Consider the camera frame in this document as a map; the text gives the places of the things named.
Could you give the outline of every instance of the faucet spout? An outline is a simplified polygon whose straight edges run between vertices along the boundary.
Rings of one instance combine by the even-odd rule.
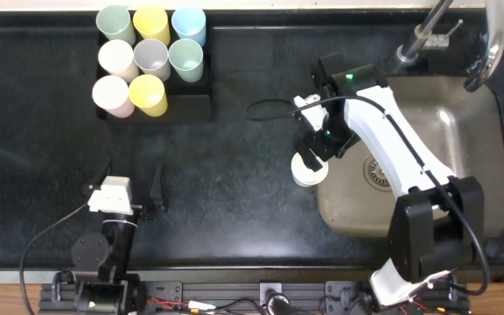
[[[464,82],[464,88],[468,92],[475,92],[489,79],[499,65],[504,50],[504,0],[486,0],[486,13],[487,49],[478,66]]]

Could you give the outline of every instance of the sink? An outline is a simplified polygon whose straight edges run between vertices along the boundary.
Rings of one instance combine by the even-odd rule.
[[[497,98],[486,86],[464,90],[466,78],[391,77],[403,115],[425,145],[459,178],[473,175],[485,194],[485,236],[504,231],[504,141]],[[359,141],[342,159],[328,161],[318,184],[318,209],[333,229],[354,236],[385,236],[395,199],[367,146]],[[445,215],[440,209],[435,217]]]

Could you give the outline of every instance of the countertop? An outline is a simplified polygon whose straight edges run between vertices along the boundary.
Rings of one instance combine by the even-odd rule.
[[[136,270],[252,266],[380,268],[384,239],[332,231],[315,188],[291,176],[292,119],[249,122],[250,102],[291,99],[316,90],[310,64],[338,50],[352,67],[385,60],[424,12],[208,12],[214,117],[197,125],[119,126],[95,116],[98,31],[94,13],[0,15],[0,269],[15,269],[26,243],[85,199],[81,187],[104,163],[149,189],[165,165],[169,211],[137,230]],[[485,13],[448,13],[442,29],[465,19],[446,52],[423,56],[405,75],[464,75],[477,59]],[[491,89],[504,126],[504,59]],[[70,248],[100,230],[85,211],[38,241],[32,269],[72,266]],[[494,268],[504,268],[504,234],[486,240]]]

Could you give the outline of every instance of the sink drain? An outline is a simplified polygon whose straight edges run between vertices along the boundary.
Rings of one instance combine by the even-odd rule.
[[[384,175],[384,171],[382,171],[381,166],[378,165],[378,162],[376,162],[375,157],[373,157],[372,154],[365,160],[365,164],[363,165],[363,174],[365,175],[365,180],[374,189],[381,192],[392,191],[390,183]]]

